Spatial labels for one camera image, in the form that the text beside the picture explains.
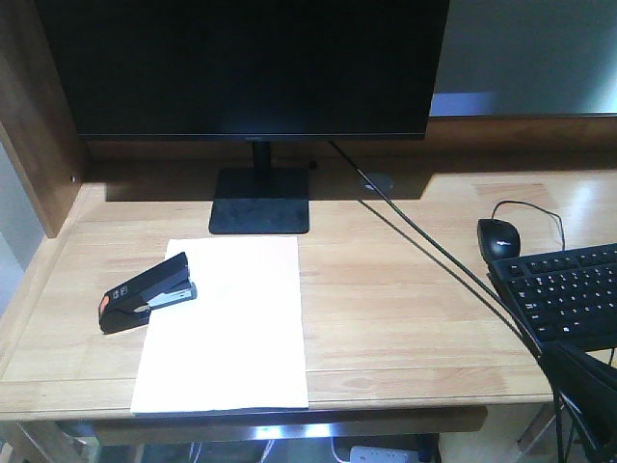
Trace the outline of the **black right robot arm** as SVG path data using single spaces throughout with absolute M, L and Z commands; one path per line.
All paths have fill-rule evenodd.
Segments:
M 538 364 L 564 399 L 587 458 L 616 457 L 616 369 L 563 342 L 547 344 Z

